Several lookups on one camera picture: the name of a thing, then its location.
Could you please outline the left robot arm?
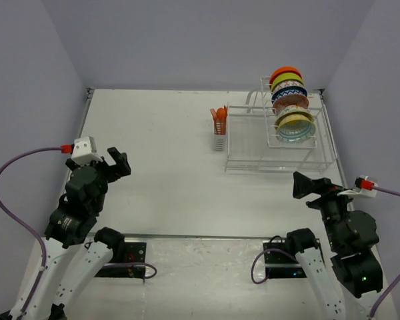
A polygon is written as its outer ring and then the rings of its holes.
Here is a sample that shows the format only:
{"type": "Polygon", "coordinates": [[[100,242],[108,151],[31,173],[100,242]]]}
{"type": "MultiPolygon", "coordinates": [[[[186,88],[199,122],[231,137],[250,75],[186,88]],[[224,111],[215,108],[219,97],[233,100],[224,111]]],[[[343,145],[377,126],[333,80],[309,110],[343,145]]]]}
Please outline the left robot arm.
{"type": "Polygon", "coordinates": [[[127,154],[108,148],[114,160],[109,165],[86,143],[64,145],[59,150],[71,154],[65,162],[71,174],[43,236],[12,214],[0,200],[0,208],[34,235],[41,248],[36,272],[16,304],[0,314],[0,319],[65,319],[66,310],[99,270],[124,257],[122,234],[103,228],[97,232],[92,249],[70,268],[103,210],[109,184],[131,174],[127,154]]]}

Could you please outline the blue zigzag bowl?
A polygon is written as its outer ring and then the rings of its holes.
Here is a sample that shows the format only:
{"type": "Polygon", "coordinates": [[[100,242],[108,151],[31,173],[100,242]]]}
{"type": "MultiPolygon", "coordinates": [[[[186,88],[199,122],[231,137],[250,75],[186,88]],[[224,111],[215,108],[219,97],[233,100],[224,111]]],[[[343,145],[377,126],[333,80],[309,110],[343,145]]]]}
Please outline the blue zigzag bowl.
{"type": "Polygon", "coordinates": [[[298,85],[287,86],[282,89],[276,90],[272,95],[271,102],[274,103],[278,99],[286,97],[288,95],[303,95],[306,97],[308,93],[304,87],[298,85]]]}

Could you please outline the yellow blue sun bowl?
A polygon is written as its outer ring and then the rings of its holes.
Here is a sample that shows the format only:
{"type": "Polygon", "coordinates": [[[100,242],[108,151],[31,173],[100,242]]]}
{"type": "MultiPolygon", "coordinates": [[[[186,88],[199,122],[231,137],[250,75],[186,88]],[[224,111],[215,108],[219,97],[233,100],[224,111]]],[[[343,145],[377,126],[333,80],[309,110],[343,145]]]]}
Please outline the yellow blue sun bowl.
{"type": "Polygon", "coordinates": [[[288,115],[278,122],[277,140],[282,143],[302,143],[316,134],[313,120],[302,115],[288,115]]]}

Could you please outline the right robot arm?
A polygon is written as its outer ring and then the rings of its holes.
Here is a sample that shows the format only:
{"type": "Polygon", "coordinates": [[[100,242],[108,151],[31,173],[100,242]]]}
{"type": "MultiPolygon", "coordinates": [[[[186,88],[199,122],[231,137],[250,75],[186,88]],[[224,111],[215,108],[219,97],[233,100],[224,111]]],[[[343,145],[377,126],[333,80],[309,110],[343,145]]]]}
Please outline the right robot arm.
{"type": "Polygon", "coordinates": [[[354,197],[375,197],[375,186],[368,176],[356,178],[354,188],[345,189],[326,177],[311,179],[298,171],[293,173],[294,198],[312,193],[318,196],[306,205],[321,213],[334,254],[330,258],[332,270],[343,296],[338,296],[325,270],[321,246],[310,229],[289,232],[284,254],[302,266],[325,319],[374,318],[372,308],[383,289],[383,270],[372,252],[379,242],[377,223],[370,214],[351,211],[348,205],[354,197]]]}

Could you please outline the floral orange flower bowl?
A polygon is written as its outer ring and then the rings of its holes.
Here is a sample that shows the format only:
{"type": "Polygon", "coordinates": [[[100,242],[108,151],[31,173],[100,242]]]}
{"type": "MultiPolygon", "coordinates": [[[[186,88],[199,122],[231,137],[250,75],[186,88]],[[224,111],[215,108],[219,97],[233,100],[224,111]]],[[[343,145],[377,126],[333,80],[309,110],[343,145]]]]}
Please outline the floral orange flower bowl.
{"type": "Polygon", "coordinates": [[[304,107],[301,107],[299,105],[289,105],[289,106],[284,107],[282,110],[280,110],[280,112],[276,118],[276,122],[281,121],[284,117],[286,117],[288,115],[302,115],[302,116],[308,118],[309,120],[314,119],[310,110],[308,110],[304,107]]]}

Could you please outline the red patterned bowl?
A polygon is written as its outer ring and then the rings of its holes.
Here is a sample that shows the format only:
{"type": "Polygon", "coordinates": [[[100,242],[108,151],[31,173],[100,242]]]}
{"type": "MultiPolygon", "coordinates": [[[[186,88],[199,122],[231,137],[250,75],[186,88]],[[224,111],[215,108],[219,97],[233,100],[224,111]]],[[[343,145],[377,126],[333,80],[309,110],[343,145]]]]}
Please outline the red patterned bowl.
{"type": "Polygon", "coordinates": [[[297,105],[304,109],[307,109],[309,107],[309,100],[306,96],[302,94],[289,94],[285,97],[277,99],[274,102],[274,113],[278,115],[284,108],[290,105],[297,105]]]}

